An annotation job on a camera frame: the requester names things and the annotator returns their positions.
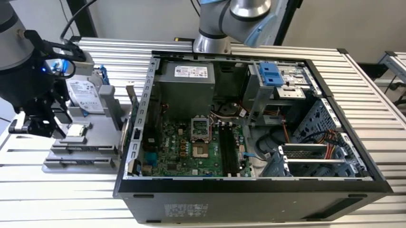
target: blue clip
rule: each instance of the blue clip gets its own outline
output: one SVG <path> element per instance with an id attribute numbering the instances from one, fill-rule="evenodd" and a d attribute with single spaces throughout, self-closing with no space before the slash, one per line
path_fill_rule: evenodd
<path id="1" fill-rule="evenodd" d="M 101 76 L 102 76 L 102 85 L 109 85 L 106 69 L 102 65 L 100 65 L 100 71 L 101 71 Z"/>
<path id="2" fill-rule="evenodd" d="M 259 63 L 259 74 L 264 79 L 265 86 L 281 86 L 284 84 L 276 64 Z"/>

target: barcode sticker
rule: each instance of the barcode sticker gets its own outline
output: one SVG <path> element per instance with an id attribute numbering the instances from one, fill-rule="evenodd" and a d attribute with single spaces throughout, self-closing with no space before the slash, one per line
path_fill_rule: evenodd
<path id="1" fill-rule="evenodd" d="M 245 111 L 244 109 L 241 109 L 241 110 L 240 110 L 240 115 L 239 115 L 239 116 L 240 116 L 240 117 L 244 117 L 245 114 L 247 114 L 247 111 Z"/>
<path id="2" fill-rule="evenodd" d="M 199 77 L 207 78 L 207 67 L 204 66 L 176 66 L 175 77 Z"/>

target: aluminum extrusion table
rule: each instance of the aluminum extrusion table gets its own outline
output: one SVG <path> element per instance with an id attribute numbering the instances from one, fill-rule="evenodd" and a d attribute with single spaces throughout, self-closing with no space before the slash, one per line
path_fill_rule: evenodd
<path id="1" fill-rule="evenodd" d="M 129 102 L 125 85 L 140 95 L 152 50 L 191 51 L 189 42 L 141 42 L 82 38 L 82 50 L 108 69 L 116 98 Z M 348 54 L 335 49 L 232 45 L 232 54 L 308 58 L 334 93 L 362 143 L 388 180 L 394 195 L 318 228 L 406 227 L 406 118 L 371 82 Z M 53 139 L 26 135 L 0 137 L 0 223 L 16 227 L 144 227 L 125 204 L 112 199 L 112 174 L 45 174 L 41 163 Z M 300 227 L 303 223 L 181 224 L 181 227 Z M 160 224 L 177 227 L 176 224 Z"/>

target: label sticker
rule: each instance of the label sticker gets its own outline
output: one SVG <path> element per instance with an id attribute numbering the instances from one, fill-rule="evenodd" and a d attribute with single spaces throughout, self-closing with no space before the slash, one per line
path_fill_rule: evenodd
<path id="1" fill-rule="evenodd" d="M 207 78 L 207 67 L 204 66 L 177 66 L 175 67 L 175 77 Z"/>
<path id="2" fill-rule="evenodd" d="M 244 109 L 241 109 L 241 111 L 240 111 L 240 117 L 244 117 L 245 116 L 245 114 L 247 114 L 247 111 L 244 110 Z"/>
<path id="3" fill-rule="evenodd" d="M 284 80 L 284 82 L 293 81 L 293 78 L 289 75 L 284 75 L 283 80 Z"/>
<path id="4" fill-rule="evenodd" d="M 167 217 L 205 217 L 208 204 L 164 204 Z"/>
<path id="5" fill-rule="evenodd" d="M 102 106 L 94 85 L 88 81 L 68 80 L 69 95 L 78 107 L 88 113 L 102 113 Z"/>

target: metal chassis frame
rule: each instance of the metal chassis frame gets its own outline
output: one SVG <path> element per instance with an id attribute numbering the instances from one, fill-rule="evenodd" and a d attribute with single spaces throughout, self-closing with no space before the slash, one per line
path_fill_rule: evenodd
<path id="1" fill-rule="evenodd" d="M 212 181 L 211 185 L 207 185 L 205 181 L 201 180 L 176 180 L 173 183 L 172 179 L 159 179 L 159 180 L 140 180 L 132 179 L 127 176 L 125 166 L 127 161 L 123 159 L 117 179 L 113 188 L 113 195 L 116 197 L 127 198 L 129 195 L 139 193 L 139 194 L 149 194 L 153 197 L 153 193 L 255 193 L 255 192 L 312 192 L 312 193 L 323 193 L 323 192 L 356 192 L 356 194 L 367 194 L 367 193 L 378 193 L 374 197 L 363 198 L 358 203 L 348 206 L 343 210 L 338 211 L 335 214 L 328 216 L 326 219 L 322 220 L 334 220 L 342 215 L 350 213 L 356 208 L 370 204 L 376 199 L 382 198 L 384 195 L 392 192 L 388 183 L 386 182 L 383 175 L 374 163 L 367 150 L 360 143 L 360 140 L 355 134 L 355 131 L 348 123 L 348 120 L 344 117 L 342 108 L 336 104 L 331 90 L 312 64 L 309 59 L 297 59 L 297 58 L 276 58 L 276 57 L 251 57 L 251 56 L 235 56 L 235 55 L 213 55 L 213 54 L 193 54 L 193 53 L 179 53 L 179 52 L 161 52 L 161 51 L 152 51 L 152 61 L 149 63 L 149 69 L 147 73 L 147 83 L 144 85 L 145 88 L 151 88 L 152 86 L 152 79 L 155 70 L 157 69 L 159 59 L 164 58 L 168 60 L 185 60 L 188 57 L 191 60 L 205 60 L 205 61 L 237 61 L 244 63 L 255 63 L 257 61 L 300 61 L 304 62 L 307 68 L 309 69 L 316 83 L 322 88 L 323 97 L 327 99 L 331 108 L 336 114 L 336 117 L 342 123 L 343 131 L 347 133 L 354 147 L 356 148 L 360 157 L 364 160 L 364 164 L 367 166 L 367 170 L 370 171 L 370 176 L 374 178 L 372 181 L 318 181 L 318 180 L 281 180 L 275 178 L 272 181 L 269 179 L 256 179 L 255 181 L 241 181 L 241 180 L 229 180 L 229 181 Z M 140 105 L 145 105 L 148 107 L 149 96 L 143 94 Z M 141 116 L 145 115 L 145 110 L 139 109 L 139 114 Z M 143 119 L 137 117 L 136 124 L 143 123 Z M 125 153 L 123 157 L 133 158 L 136 155 L 135 152 Z"/>

